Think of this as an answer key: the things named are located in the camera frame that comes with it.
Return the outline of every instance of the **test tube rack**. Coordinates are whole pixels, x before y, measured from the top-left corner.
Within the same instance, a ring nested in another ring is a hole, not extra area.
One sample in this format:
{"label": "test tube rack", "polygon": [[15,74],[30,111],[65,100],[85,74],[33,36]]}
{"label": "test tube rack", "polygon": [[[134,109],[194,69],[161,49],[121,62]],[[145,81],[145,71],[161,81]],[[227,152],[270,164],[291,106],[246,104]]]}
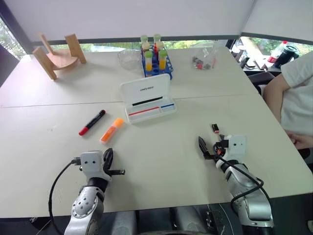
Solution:
{"label": "test tube rack", "polygon": [[172,80],[172,72],[174,71],[172,63],[170,61],[170,57],[167,55],[166,56],[166,65],[165,65],[165,69],[164,70],[160,70],[159,69],[159,64],[158,64],[158,58],[157,55],[154,51],[154,45],[150,45],[150,49],[153,53],[152,56],[152,71],[146,71],[146,67],[145,67],[145,56],[141,50],[141,62],[142,62],[142,68],[143,68],[143,72],[145,74],[145,77],[150,77],[150,76],[155,76],[155,75],[159,75],[159,74],[163,74],[163,73],[168,73],[170,75],[170,78]]}

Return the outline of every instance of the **person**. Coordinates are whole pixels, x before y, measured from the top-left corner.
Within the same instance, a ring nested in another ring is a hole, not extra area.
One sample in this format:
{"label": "person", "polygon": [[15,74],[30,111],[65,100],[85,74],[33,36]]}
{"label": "person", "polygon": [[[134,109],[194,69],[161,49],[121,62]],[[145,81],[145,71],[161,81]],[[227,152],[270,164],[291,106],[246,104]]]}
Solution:
{"label": "person", "polygon": [[297,149],[313,147],[313,51],[281,66],[263,98]]}

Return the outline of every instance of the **black cable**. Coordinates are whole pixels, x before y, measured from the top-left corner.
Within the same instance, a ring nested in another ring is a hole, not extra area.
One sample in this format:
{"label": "black cable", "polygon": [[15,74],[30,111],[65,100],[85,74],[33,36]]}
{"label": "black cable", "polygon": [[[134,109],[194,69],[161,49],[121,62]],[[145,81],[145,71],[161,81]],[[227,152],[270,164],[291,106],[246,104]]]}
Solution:
{"label": "black cable", "polygon": [[58,181],[58,179],[60,178],[60,176],[63,174],[63,172],[71,165],[71,164],[74,164],[75,163],[75,160],[71,161],[69,164],[66,165],[66,167],[64,167],[64,169],[59,173],[59,175],[57,176],[57,178],[55,178],[53,184],[52,184],[52,187],[51,187],[51,190],[50,190],[50,195],[49,195],[49,201],[48,201],[48,208],[49,208],[49,215],[50,215],[50,219],[51,219],[51,223],[54,227],[54,229],[57,231],[57,233],[59,235],[63,235],[63,233],[60,231],[60,229],[57,227],[57,225],[55,224],[54,222],[54,217],[53,217],[53,214],[52,214],[52,194],[53,194],[53,190],[54,190],[54,187]]}
{"label": "black cable", "polygon": [[228,165],[231,166],[232,168],[236,169],[237,171],[239,171],[240,173],[242,173],[244,176],[246,176],[247,178],[249,178],[253,183],[255,183],[255,184],[257,185],[257,186],[254,187],[253,189],[248,190],[248,191],[246,191],[246,192],[243,192],[243,193],[241,193],[241,194],[235,196],[235,197],[231,200],[230,206],[231,206],[231,209],[233,210],[233,212],[238,216],[238,213],[236,212],[236,210],[235,210],[235,208],[234,208],[234,202],[235,202],[236,200],[238,200],[239,198],[244,197],[244,196],[246,196],[246,195],[248,195],[248,194],[250,194],[250,193],[253,193],[254,191],[256,191],[256,190],[258,190],[258,189],[260,189],[260,190],[264,193],[265,197],[266,197],[267,200],[268,200],[268,203],[271,205],[270,200],[269,200],[268,193],[267,193],[267,192],[265,191],[265,189],[263,188],[264,181],[261,180],[261,179],[259,179],[259,178],[256,178],[256,179],[257,179],[258,181],[260,181],[261,183],[257,182],[254,178],[252,178],[250,175],[248,175],[247,173],[245,173],[243,170],[239,169],[238,167],[236,167],[234,164],[230,163],[229,161],[223,159],[219,154],[217,154],[217,151],[216,151],[215,148],[217,148],[217,145],[216,145],[216,144],[213,145],[213,151],[214,151],[214,153],[215,153],[215,156],[216,156],[219,160],[221,160],[221,161],[224,162],[225,164],[228,164]]}

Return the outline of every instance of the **white t-shirt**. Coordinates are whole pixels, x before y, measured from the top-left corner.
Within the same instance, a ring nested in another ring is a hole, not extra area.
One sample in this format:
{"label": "white t-shirt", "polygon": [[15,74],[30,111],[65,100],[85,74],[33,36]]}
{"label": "white t-shirt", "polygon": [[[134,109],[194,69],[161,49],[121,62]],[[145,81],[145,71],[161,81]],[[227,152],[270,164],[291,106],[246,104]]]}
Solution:
{"label": "white t-shirt", "polygon": [[296,134],[313,136],[313,51],[281,66],[291,87],[284,92],[281,125]]}

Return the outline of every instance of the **wooden stand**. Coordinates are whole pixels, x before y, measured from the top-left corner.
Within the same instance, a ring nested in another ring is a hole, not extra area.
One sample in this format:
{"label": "wooden stand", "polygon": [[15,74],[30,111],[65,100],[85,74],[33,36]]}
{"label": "wooden stand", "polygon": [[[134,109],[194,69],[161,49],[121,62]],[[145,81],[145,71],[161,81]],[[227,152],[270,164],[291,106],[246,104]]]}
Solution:
{"label": "wooden stand", "polygon": [[56,51],[51,48],[43,34],[40,34],[40,38],[49,53],[46,54],[41,47],[38,47],[33,51],[33,55],[52,80],[57,79],[57,75],[54,72],[55,70],[67,69],[74,65],[78,59],[82,64],[86,63],[85,56],[75,34],[65,37],[69,49]]}

